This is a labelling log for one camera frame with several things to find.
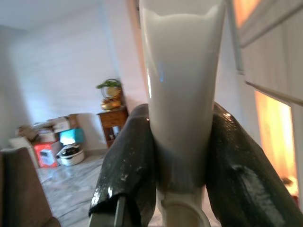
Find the black wrapped right gripper right finger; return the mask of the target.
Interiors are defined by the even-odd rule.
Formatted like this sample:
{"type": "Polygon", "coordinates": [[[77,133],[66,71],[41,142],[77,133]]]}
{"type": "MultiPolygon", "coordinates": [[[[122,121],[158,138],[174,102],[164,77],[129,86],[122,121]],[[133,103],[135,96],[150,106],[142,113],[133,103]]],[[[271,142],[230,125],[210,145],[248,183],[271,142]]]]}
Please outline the black wrapped right gripper right finger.
{"type": "Polygon", "coordinates": [[[223,227],[302,226],[302,212],[262,148],[219,104],[209,149],[206,189],[223,227]]]}

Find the black wrapped right gripper left finger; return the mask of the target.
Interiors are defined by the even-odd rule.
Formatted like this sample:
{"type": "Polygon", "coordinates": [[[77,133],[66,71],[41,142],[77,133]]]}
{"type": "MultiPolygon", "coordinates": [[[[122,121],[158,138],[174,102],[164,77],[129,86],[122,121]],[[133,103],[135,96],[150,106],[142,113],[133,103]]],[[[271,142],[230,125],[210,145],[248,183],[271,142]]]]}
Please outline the black wrapped right gripper left finger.
{"type": "Polygon", "coordinates": [[[154,142],[148,105],[133,109],[103,160],[90,209],[91,227],[146,227],[156,206],[154,142]]]}

